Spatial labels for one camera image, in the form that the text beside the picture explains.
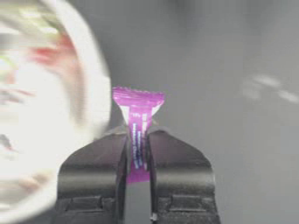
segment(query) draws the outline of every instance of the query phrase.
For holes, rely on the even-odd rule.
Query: gray background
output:
[[[157,119],[210,158],[222,222],[298,223],[299,1],[71,2],[114,86],[166,92]],[[134,192],[142,207],[145,188]]]

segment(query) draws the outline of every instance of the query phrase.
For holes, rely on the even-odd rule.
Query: purple object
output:
[[[146,132],[153,125],[153,116],[165,104],[165,94],[127,87],[114,87],[114,100],[122,108],[131,136],[131,172],[127,183],[150,180],[146,163]]]

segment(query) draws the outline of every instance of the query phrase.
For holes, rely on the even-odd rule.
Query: purple plastic piece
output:
[[[122,108],[131,136],[133,159],[127,183],[146,182],[150,180],[146,163],[146,132],[153,125],[153,116],[165,104],[165,94],[115,87],[114,100]]]

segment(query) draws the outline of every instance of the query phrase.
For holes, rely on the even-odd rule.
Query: blurry object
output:
[[[0,223],[47,209],[62,162],[99,137],[110,78],[66,1],[0,0]]]

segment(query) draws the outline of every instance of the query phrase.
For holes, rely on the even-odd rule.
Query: gray wall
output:
[[[299,1],[73,2],[114,85],[166,92],[157,119],[210,158],[223,223],[298,223]]]

